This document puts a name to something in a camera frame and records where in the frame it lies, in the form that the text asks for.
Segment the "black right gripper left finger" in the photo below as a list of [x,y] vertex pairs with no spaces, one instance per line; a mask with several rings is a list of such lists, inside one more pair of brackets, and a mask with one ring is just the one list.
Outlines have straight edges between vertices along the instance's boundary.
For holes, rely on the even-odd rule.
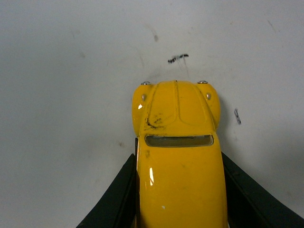
[[79,228],[133,228],[135,218],[135,155],[131,154],[117,176]]

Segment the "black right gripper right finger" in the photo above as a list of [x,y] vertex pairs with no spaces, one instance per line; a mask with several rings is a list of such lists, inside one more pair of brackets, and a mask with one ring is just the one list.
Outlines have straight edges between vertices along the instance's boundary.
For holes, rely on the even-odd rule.
[[222,154],[231,228],[302,228],[304,219]]

